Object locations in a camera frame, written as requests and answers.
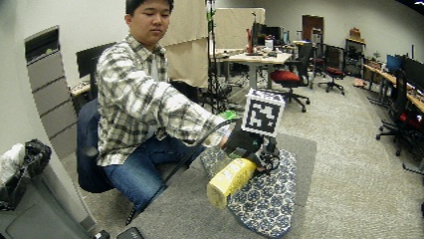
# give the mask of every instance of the partition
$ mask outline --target partition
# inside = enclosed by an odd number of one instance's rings
[[[209,84],[208,37],[207,2],[177,0],[169,32],[161,41],[168,49],[169,77],[200,88]]]
[[[252,28],[254,18],[257,23],[265,24],[264,8],[217,8],[213,16],[215,47],[245,49],[248,45],[247,29]]]

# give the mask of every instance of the yellow object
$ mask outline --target yellow object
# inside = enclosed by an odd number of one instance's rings
[[[254,171],[256,164],[245,158],[237,158],[215,176],[208,185],[208,196],[217,208],[225,209],[229,196],[248,184]]]

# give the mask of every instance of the box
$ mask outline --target box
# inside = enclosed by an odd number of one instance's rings
[[[282,95],[250,89],[247,95],[241,129],[276,137],[276,127],[281,122],[284,107]]]

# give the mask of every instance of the red chair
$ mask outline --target red chair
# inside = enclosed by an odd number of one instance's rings
[[[381,134],[375,138],[379,140],[383,135],[395,136],[395,142],[398,143],[397,156],[399,156],[403,144],[407,144],[410,150],[413,150],[417,142],[423,141],[424,138],[423,121],[418,118],[419,115],[409,109],[407,78],[403,70],[397,72],[395,90],[397,99],[389,109],[391,120],[385,119],[382,121]]]
[[[326,51],[326,45],[322,43],[317,43],[317,47],[314,49],[314,58],[312,61],[312,64],[314,66],[314,77],[317,77],[318,74],[322,77],[326,77],[326,75],[325,75],[325,66],[326,66],[325,51]]]
[[[325,67],[325,73],[332,78],[332,82],[326,83],[318,83],[318,86],[326,85],[326,91],[330,92],[333,88],[338,88],[342,90],[342,94],[345,95],[345,88],[340,84],[336,83],[336,80],[344,80],[345,79],[345,62],[346,62],[346,54],[345,49],[326,45],[326,67]]]
[[[284,88],[289,88],[289,92],[273,92],[282,95],[289,103],[292,103],[292,100],[296,100],[302,105],[304,113],[306,112],[306,106],[301,99],[306,99],[308,105],[310,104],[310,100],[309,97],[296,94],[293,88],[309,86],[308,68],[312,52],[313,44],[305,43],[300,49],[298,60],[285,62],[285,65],[289,66],[289,70],[277,70],[270,74],[273,81]]]

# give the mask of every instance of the wall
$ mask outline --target wall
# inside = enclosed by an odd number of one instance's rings
[[[124,20],[126,1],[115,0],[19,0],[26,2],[25,36],[59,25],[67,81],[71,87],[80,83],[76,53],[82,50],[122,41],[128,33]]]
[[[253,0],[215,0],[216,8],[250,8],[254,7]]]
[[[265,23],[282,26],[294,39],[302,29],[302,15],[325,18],[325,43],[345,47],[349,30],[359,28],[365,38],[366,56],[378,51],[381,61],[387,54],[413,53],[424,62],[424,16],[394,0],[254,0],[265,8]]]
[[[15,143],[26,143],[34,138],[50,144],[27,74],[25,38],[26,26],[31,21],[26,18],[27,10],[27,1],[0,0],[0,153]],[[82,222],[88,213],[55,152],[44,175],[55,195],[64,202],[66,210]]]

